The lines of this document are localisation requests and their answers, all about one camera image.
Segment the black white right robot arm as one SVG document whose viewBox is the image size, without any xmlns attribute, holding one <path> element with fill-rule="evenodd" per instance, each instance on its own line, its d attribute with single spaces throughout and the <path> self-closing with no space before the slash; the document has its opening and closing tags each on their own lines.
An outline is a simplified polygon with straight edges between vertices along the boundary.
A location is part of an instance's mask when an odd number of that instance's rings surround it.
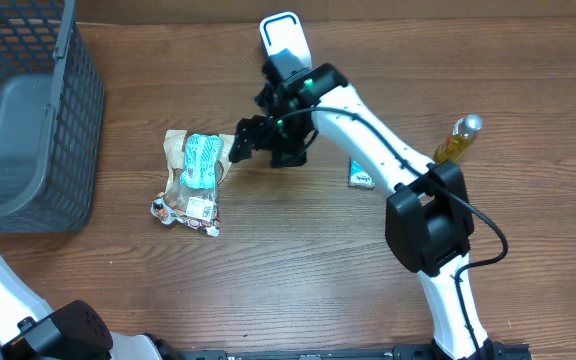
<svg viewBox="0 0 576 360">
<path fill-rule="evenodd" d="M 334 66 L 311 68 L 289 50 L 268 56 L 255 102 L 262 114 L 241 119 L 229 159 L 271 154 L 274 168 L 302 166 L 319 136 L 356 160 L 386 198 L 385 239 L 397 260 L 418 275 L 442 359 L 482 359 L 489 343 L 468 278 L 474 231 L 463 174 L 435 164 L 398 138 L 363 103 Z"/>
</svg>

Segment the small teal white box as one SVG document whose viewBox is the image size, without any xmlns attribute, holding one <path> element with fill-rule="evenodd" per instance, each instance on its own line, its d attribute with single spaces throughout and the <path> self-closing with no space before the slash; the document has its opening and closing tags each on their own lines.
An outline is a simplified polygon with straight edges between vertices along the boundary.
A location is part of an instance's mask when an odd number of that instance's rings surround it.
<svg viewBox="0 0 576 360">
<path fill-rule="evenodd" d="M 365 189 L 373 189 L 375 187 L 372 178 L 353 158 L 349 159 L 348 186 Z"/>
</svg>

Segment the teal wet wipes pack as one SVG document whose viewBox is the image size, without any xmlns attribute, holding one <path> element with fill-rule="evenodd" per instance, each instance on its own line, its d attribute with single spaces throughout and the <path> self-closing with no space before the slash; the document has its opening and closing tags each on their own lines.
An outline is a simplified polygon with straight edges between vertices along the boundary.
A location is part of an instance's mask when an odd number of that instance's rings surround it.
<svg viewBox="0 0 576 360">
<path fill-rule="evenodd" d="M 215 188 L 223 145 L 223 140 L 216 135 L 191 135 L 186 141 L 180 183 L 195 190 Z"/>
</svg>

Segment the yellow liquid bottle silver cap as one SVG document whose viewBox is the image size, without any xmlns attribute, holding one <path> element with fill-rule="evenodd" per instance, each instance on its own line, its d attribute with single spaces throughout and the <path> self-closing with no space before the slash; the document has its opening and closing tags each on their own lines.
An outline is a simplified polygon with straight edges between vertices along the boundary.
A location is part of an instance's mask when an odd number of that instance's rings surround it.
<svg viewBox="0 0 576 360">
<path fill-rule="evenodd" d="M 458 163 L 465 151 L 474 143 L 483 128 L 483 120 L 477 114 L 469 114 L 454 124 L 451 133 L 433 154 L 435 163 L 451 161 Z"/>
</svg>

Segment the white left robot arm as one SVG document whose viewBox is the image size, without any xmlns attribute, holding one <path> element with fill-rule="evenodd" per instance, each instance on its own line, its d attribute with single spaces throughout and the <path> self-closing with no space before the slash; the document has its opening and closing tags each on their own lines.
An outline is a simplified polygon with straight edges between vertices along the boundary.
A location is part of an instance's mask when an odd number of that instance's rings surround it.
<svg viewBox="0 0 576 360">
<path fill-rule="evenodd" d="M 0 255 L 0 359 L 180 359 L 150 334 L 111 332 L 86 302 L 58 310 L 34 293 Z"/>
</svg>

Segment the brown snack bag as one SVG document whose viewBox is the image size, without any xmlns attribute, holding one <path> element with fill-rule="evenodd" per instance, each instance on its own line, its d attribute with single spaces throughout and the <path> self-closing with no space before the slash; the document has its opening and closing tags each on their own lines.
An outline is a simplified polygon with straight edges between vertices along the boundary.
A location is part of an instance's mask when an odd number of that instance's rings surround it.
<svg viewBox="0 0 576 360">
<path fill-rule="evenodd" d="M 217 163 L 217 186 L 213 189 L 191 189 L 180 183 L 184 168 L 184 150 L 187 139 L 193 135 L 186 130 L 169 130 L 165 134 L 163 148 L 167 162 L 166 188 L 151 203 L 151 214 L 170 226 L 184 224 L 211 237 L 220 234 L 219 185 L 231 167 L 229 152 L 234 136 L 216 135 L 224 142 Z"/>
</svg>

